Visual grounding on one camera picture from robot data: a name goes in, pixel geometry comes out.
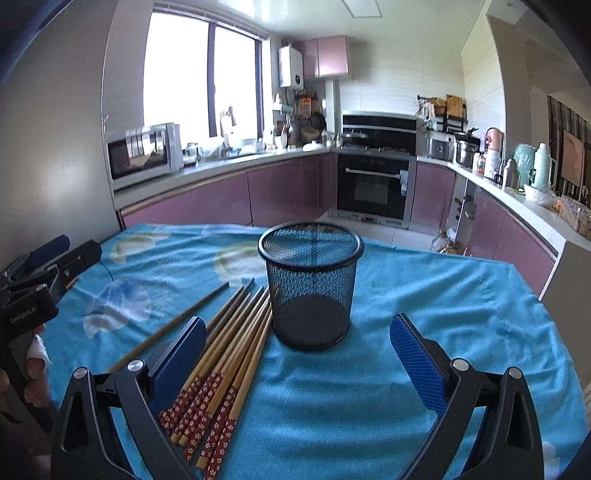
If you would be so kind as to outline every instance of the upper cabinet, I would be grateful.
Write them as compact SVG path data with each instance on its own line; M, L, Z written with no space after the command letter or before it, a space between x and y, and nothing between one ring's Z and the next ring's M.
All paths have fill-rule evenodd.
M301 55L303 57L304 78L318 78L318 41L307 40L299 43L294 43L293 47L299 52L301 52Z
M327 37L294 43L293 47L302 53L304 78L347 76L349 58L347 37Z

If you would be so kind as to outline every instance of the bundle of chopsticks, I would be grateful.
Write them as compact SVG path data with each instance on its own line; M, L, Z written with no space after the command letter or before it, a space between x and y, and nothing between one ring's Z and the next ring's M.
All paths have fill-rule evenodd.
M204 440L197 467L206 470L207 480L222 465L271 326L268 288L250 294L252 283L239 288L207 324L197 365L172 407L158 415L173 443L185 448L187 463Z

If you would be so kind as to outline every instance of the wooden chopstick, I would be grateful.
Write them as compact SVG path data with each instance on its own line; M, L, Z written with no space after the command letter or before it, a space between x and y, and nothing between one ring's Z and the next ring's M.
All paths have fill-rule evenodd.
M240 298L242 298L242 296L239 296L236 299L236 301L238 301ZM249 299L250 299L250 294L246 294L246 296L241 301L240 305L237 307L235 312L232 314L232 319L230 320L230 322L228 322L228 325L230 325L231 322L233 322L234 318L239 318L241 316L242 310L248 304ZM199 362L197 362L197 365L195 366L195 368L193 369L193 371L189 375L189 378L184 383L181 391L179 392L179 394L177 396L177 400L175 400L175 402L173 403L173 406L171 409L172 412L168 414L168 419L163 418L163 421L165 422L165 426L163 425L163 427L167 433L170 433L175 428L178 420L181 417L183 417L187 408L190 408L189 405L193 402L195 395L197 395L197 393L199 393L199 388L201 387L203 381L205 380L206 375L209 373L208 371L204 372L204 367L205 367L205 363L207 362L207 359L209 358L209 355L211 353L212 353L211 349L208 349L201 356ZM178 442L178 438L180 438L180 435L178 437L175 435L172 436L172 440L175 443Z
M241 363L243 362L248 349L250 348L251 343L256 338L256 333L259 329L259 326L264 323L266 313L268 310L269 300L265 297L265 303L261 306L261 308L257 311L255 321L249 327L248 331L245 334L244 339L241 340L240 344L237 346L236 352L232 354L229 358L228 362L225 365L225 370L223 370L223 380L220 383L220 386L217 388L213 398L209 402L205 408L205 405L202 404L200 407L200 411L202 411L200 418L193 417L193 420L197 423L197 426L192 433L191 438L189 439L187 436L183 436L181 441L179 442L180 445L185 443L185 439L189 441L187 448L185 449L184 458L187 462L191 461L199 442L201 441L207 427L209 427L209 423L211 422L213 415L217 411L217 408L222 403L224 396L230 384L232 383L232 379L236 375L238 369L240 368Z
M199 456L199 460L197 460L197 468L200 470L205 470L207 468L207 464L209 463L209 459L212 457L213 453L216 450L217 443L219 441L220 435L222 434L222 430L226 424L226 420L228 419L228 415L234 405L236 400L236 395L240 390L240 386L242 385L242 381L246 375L246 370L250 365L254 352L256 350L256 346L258 344L258 339L261 337L265 325L267 324L268 316L271 315L271 306L269 305L267 308L267 313L265 314L265 320L261 322L259 328L256 332L255 338L252 341L250 347L248 348L248 352L246 353L244 360L242 361L242 365L240 365L240 370L236 374L236 377L232 381L232 386L228 390L228 394L226 395L226 399L220 409L220 412L216 418L215 423L213 424L213 428L209 432L207 436L207 440L205 441L205 446Z
M253 282L254 282L254 279L251 279L250 282L248 283L248 285L246 286L246 288L250 288L250 286L252 285ZM220 322L224 318L227 321L227 318L229 318L232 315L234 309L238 306L238 305L235 305L238 302L238 299L241 298L243 295L246 296L246 293L244 293L244 292L245 292L244 286L241 286L239 289L237 289L232 294L230 299L219 309L219 311L215 314L215 316L207 324L206 329L208 332L211 332L207 336L207 342L213 341L212 336L215 337L217 335L217 333L215 333L216 330L218 333L220 331L222 331L222 329L217 329L217 326L220 325ZM206 349L207 349L207 343L203 349L203 352L201 353L201 356L203 356ZM177 395L177 398L174 400L172 406L164 411L161 411L158 414L158 419L160 421L160 425L162 425L163 429L167 433L170 433L170 431L174 428L174 425L178 421L178 416L180 415L179 406L183 404L183 400L186 398L186 396L187 396L187 390L184 388L181 389L181 391Z
M236 293L230 299L230 300L233 300L233 303L228 307L225 314L223 316L221 316L217 320L217 322L214 322L213 320L210 322L212 329L207 331L208 332L207 343L205 344L204 351L209 348L209 346L217 338L219 333L224 329L228 320L232 316L232 313L234 313L236 308L240 305L241 300L239 301L239 299L246 297L246 295L248 294L248 291L251 289L254 282L255 282L255 279L252 278L245 286L240 287L240 289L237 290Z
M213 369L212 373L209 375L206 382L204 383L202 389L199 391L199 395L197 396L197 398L193 402L191 402L190 408L187 410L185 415L183 415L181 424L179 424L179 427L175 429L175 435L171 437L171 440L173 442L175 442L175 440L178 438L178 434L182 433L181 438L178 439L178 443L179 445L185 447L187 446L189 440L193 437L193 433L195 432L198 426L199 418L201 418L203 412L208 407L213 396L219 389L220 384L224 382L226 373L224 370L225 365L228 363L228 360L230 358L233 358L235 355L238 354L237 352L235 352L235 348L239 346L243 341L242 339L248 335L248 332L251 329L251 325L254 321L257 320L256 314L258 313L259 309L261 308L261 304L264 301L265 295L262 294L259 297L256 305L252 308L252 310L249 311L247 318L244 320L238 333L234 336L232 343L227 347L224 347L225 351L221 355L219 355L216 367ZM213 362L214 360L215 357L211 357L210 361Z
M168 322L164 325L160 330L154 332L150 335L146 340L141 342L138 346L133 348L127 355L125 355L121 360L119 360L115 365L107 370L108 373L113 373L117 370L122 369L125 365L131 362L133 359L138 358L140 354L142 354L147 348L152 346L158 340L160 340L164 335L166 335L169 331L173 330L175 327L180 325L183 321L187 320L191 314L197 310L198 308L205 305L208 301L214 298L218 293L220 293L224 288L226 288L229 283L224 283L223 285L219 286L215 290L211 291L207 295L205 295L202 299L200 299L197 303L191 305L187 310L181 313L178 317L174 320Z
M181 413L181 420L170 437L173 443L178 443L187 429L190 429L190 431L192 431L191 429L194 430L194 426L191 425L194 415L198 411L205 397L209 394L211 388L214 386L217 387L219 381L221 381L217 371L217 366L219 366L219 368L223 366L220 359L223 356L224 351L228 348L232 338L235 336L236 331L239 330L241 324L248 324L251 318L250 312L260 301L262 293L262 288L260 288L243 309L239 308L236 311L236 316L228 322L228 328L225 329L224 333L212 343L211 347L207 350L197 367L195 367L191 373L191 376L187 379L187 382L185 382L184 388L190 388L186 387L186 385L191 385L199 375L201 377L201 382L203 383L200 390L199 387L197 387L198 392L195 392L196 395L193 396L190 404L188 404L188 402L185 403L184 407L186 408L188 404L188 408L183 409L184 411Z
M269 330L271 329L271 323L272 314L266 319L265 330L259 339L258 344L256 345L255 353L253 354L251 362L248 365L246 375L242 381L242 384L240 385L240 390L238 391L238 395L236 395L236 400L234 401L230 415L228 415L228 419L226 420L226 424L223 428L219 443L209 462L209 466L207 467L207 471L205 472L203 480L214 480L220 468L222 467L223 457L226 454L228 445L230 444L232 433L236 428L236 423L238 422L238 418L242 411L242 407L244 406L246 396L248 395L248 391L252 385L252 379L255 376L259 360L261 359L262 351L265 348L265 342L267 341L267 336L269 334Z

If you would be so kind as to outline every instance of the pressure cooker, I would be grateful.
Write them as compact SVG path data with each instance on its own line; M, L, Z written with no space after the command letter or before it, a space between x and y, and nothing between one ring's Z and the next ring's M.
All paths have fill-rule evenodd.
M456 139L456 158L455 161L458 165L466 168L472 168L474 162L474 155L480 150L480 138L472 136L472 132L476 131L476 128L469 130L467 133L454 134Z

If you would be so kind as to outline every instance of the oven handle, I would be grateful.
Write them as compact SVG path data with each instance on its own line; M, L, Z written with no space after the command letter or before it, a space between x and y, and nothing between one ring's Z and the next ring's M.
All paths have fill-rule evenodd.
M366 170L355 170L354 168L345 168L347 173L359 173L361 175L373 175L374 177L388 177L389 179L400 180L400 173L393 175L391 173L381 173L379 171L366 171Z

